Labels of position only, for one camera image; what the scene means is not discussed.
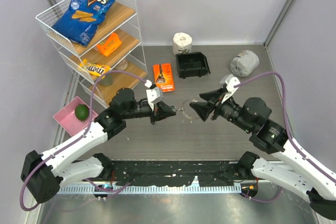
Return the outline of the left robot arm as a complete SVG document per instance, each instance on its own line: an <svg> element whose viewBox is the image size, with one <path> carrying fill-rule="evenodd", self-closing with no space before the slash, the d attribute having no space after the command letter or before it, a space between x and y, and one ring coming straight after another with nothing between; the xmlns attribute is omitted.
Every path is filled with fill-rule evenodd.
<svg viewBox="0 0 336 224"><path fill-rule="evenodd" d="M103 154L95 154L84 161L78 157L92 148L107 142L126 127L127 119L149 118L151 124L176 115L176 108L163 100L160 88L150 87L146 98L135 100L130 88L119 89L107 109L98 114L82 131L62 144L37 153L29 152L24 159L20 178L20 206L24 205L24 192L28 190L37 204L51 200L61 188L84 180L96 178L105 181L112 176L112 164Z"/></svg>

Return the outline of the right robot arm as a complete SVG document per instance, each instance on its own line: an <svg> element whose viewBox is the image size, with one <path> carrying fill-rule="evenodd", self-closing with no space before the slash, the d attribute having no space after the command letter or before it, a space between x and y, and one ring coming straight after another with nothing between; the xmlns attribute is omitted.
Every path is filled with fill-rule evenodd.
<svg viewBox="0 0 336 224"><path fill-rule="evenodd" d="M203 101L193 101L190 107L203 121L223 117L249 134L253 146L291 167L288 171L246 152L237 167L240 177L255 176L276 183L300 196L319 215L335 220L335 172L308 153L297 140L290 139L284 127L269 119L272 110L264 100L252 97L239 106L226 89L199 96Z"/></svg>

